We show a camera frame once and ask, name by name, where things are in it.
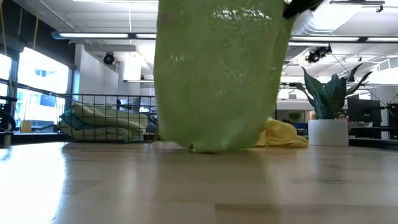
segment white pot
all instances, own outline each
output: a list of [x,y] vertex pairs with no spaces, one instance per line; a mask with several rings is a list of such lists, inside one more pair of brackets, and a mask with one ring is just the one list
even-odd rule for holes
[[308,121],[308,141],[313,146],[348,146],[348,123],[344,119]]

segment potted plant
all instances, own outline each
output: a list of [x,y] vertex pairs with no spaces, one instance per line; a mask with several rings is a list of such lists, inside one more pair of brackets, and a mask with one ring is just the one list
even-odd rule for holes
[[290,111],[287,116],[289,117],[289,120],[293,121],[293,123],[297,123],[301,118],[301,113],[298,111]]
[[354,67],[349,77],[339,78],[334,74],[325,85],[322,85],[316,78],[311,77],[303,68],[305,87],[308,93],[301,83],[296,83],[295,85],[298,90],[306,94],[308,101],[315,108],[318,116],[318,119],[308,122],[308,140],[310,145],[348,146],[347,120],[335,119],[335,115],[343,108],[345,97],[353,94],[372,73],[368,72],[358,83],[347,89],[347,81],[354,79],[354,75],[361,65]]

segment folded towel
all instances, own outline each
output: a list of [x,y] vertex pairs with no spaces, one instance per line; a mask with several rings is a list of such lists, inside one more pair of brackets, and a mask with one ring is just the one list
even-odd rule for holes
[[268,119],[266,129],[260,133],[256,146],[305,147],[308,139],[297,135],[293,125],[272,118]]

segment security camera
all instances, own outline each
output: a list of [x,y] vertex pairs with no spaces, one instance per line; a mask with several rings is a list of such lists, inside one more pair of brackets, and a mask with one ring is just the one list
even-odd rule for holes
[[327,54],[332,53],[333,51],[331,50],[330,45],[328,47],[317,47],[315,50],[311,50],[310,54],[308,57],[305,58],[305,60],[308,63],[316,63],[320,59],[326,57]]
[[116,63],[116,59],[113,57],[113,52],[107,52],[103,61],[105,65],[114,65]]

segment person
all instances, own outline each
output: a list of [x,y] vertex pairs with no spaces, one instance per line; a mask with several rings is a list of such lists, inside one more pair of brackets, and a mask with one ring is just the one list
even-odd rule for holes
[[[345,119],[345,120],[347,120],[347,123],[349,123],[347,115],[343,112],[337,113],[335,118],[336,119]],[[348,126],[348,134],[350,134],[350,132],[351,132],[351,128]]]
[[344,114],[343,112],[339,112],[336,114],[336,119],[347,119],[347,115]]

